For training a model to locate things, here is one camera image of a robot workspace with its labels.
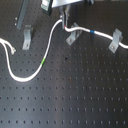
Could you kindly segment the grey metal gripper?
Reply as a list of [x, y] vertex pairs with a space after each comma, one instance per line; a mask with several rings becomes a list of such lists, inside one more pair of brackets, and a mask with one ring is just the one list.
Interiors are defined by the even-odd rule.
[[[50, 8], [59, 7], [71, 3], [81, 2], [83, 0], [42, 0], [41, 8], [44, 10], [48, 10]], [[60, 9], [60, 18], [62, 19], [62, 27], [67, 26], [68, 18], [70, 16], [71, 5], [66, 6], [66, 10], [64, 11], [63, 8]]]

